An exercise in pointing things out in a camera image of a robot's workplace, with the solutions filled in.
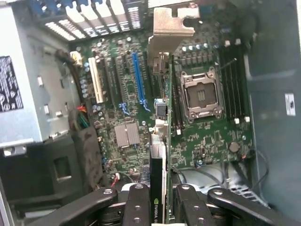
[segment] white pci slot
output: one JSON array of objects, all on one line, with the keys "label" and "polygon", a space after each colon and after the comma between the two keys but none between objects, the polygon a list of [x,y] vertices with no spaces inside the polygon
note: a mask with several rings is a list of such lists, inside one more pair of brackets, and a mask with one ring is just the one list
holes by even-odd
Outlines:
[{"label": "white pci slot", "polygon": [[92,82],[94,86],[94,92],[96,97],[97,103],[103,103],[103,91],[102,87],[100,85],[100,79],[99,74],[96,67],[96,60],[94,57],[91,57],[88,59],[89,65],[90,65],[90,71],[92,76]]}]

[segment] blue pcie slot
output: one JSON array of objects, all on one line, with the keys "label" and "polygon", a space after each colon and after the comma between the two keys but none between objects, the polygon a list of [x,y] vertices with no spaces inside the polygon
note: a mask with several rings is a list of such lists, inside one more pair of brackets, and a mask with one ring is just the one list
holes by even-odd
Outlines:
[{"label": "blue pcie slot", "polygon": [[143,82],[142,82],[142,77],[141,77],[141,72],[140,72],[140,67],[139,67],[139,59],[138,59],[137,53],[132,53],[132,60],[134,63],[134,70],[135,70],[136,82],[137,82],[137,87],[138,87],[139,103],[141,105],[143,105],[143,107],[146,111],[150,112],[150,109],[148,109],[148,107],[147,107],[146,99],[144,96]]}]

